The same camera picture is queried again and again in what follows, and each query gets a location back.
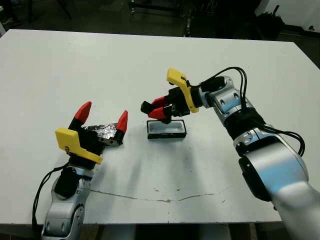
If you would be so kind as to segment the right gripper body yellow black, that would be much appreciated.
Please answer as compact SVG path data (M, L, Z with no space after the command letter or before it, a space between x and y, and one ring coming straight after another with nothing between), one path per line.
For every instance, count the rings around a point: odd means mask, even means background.
M170 85L176 86L168 91L167 96L172 116L182 117L190 113L197 113L203 106L200 86L191 85L187 76L175 68L168 69L166 80Z

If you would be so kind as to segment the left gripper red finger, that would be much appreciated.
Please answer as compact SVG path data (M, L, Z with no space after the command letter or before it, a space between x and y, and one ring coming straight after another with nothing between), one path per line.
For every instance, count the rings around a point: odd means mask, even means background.
M120 116L117 125L115 127L116 131L114 134L114 140L117 141L119 145L123 144L123 139L126 134L128 127L128 111L125 110Z
M88 119L91 106L92 106L91 101L87 101L86 103L84 103L75 113L71 123L69 124L68 129L78 131Z

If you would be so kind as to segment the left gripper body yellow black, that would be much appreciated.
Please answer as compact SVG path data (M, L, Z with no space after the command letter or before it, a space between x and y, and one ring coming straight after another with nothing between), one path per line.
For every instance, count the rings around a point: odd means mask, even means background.
M59 128L55 131L58 147L69 155L69 164L92 170L103 161L106 147L118 147L114 126L86 126L78 131Z

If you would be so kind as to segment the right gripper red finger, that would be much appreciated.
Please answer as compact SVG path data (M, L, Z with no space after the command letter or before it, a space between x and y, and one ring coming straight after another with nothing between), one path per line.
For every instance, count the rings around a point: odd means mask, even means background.
M159 107L148 114L149 118L156 119L164 124L169 124L172 121L172 108Z
M169 95L156 98L152 103L152 106L169 106L172 104L172 98Z

